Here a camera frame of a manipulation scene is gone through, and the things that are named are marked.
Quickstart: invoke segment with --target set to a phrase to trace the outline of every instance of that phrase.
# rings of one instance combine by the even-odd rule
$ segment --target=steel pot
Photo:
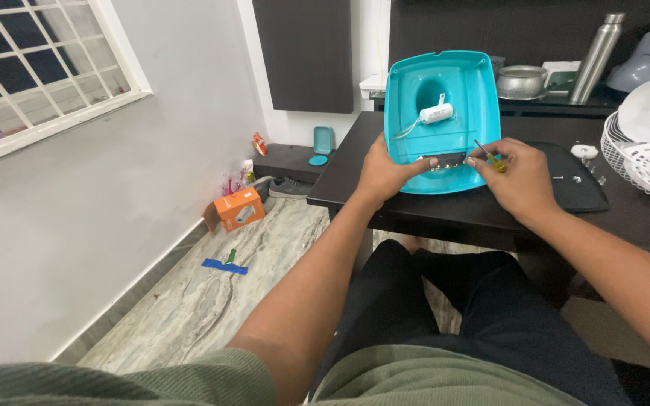
[[[532,99],[545,95],[544,82],[548,70],[541,67],[516,65],[501,68],[495,88],[498,97],[506,99]]]

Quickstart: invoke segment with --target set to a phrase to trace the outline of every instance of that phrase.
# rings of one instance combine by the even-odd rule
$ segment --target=dark wall panel
[[[276,110],[352,113],[349,0],[252,0]]]
[[[626,13],[609,72],[650,31],[650,0],[399,0],[392,5],[389,63],[452,49],[504,56],[508,65],[577,61],[607,12]]]

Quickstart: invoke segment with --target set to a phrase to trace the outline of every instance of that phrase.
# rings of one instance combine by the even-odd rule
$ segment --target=screwdriver
[[[493,154],[491,154],[485,148],[483,148],[483,145],[481,145],[480,142],[478,142],[475,139],[473,141],[475,141],[476,145],[478,145],[478,147],[480,147],[480,149],[483,150],[483,152],[485,152],[485,156],[488,157],[488,160],[491,162],[491,166],[493,167],[493,169],[495,169],[496,172],[504,173],[506,169],[508,169],[505,163],[503,163],[499,159],[495,159]]]

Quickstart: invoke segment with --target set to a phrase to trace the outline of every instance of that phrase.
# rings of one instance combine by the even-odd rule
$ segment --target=cardboard box
[[[213,201],[202,217],[210,233],[214,234],[217,223],[222,224],[225,230],[232,231],[265,217],[265,209],[255,188],[249,187]]]

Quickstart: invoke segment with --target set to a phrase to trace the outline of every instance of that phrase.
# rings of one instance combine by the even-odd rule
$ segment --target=forearm
[[[650,254],[565,212],[522,221],[650,343]]]
[[[356,192],[228,344],[265,362],[280,404],[305,398],[337,328],[352,265],[375,206]]]

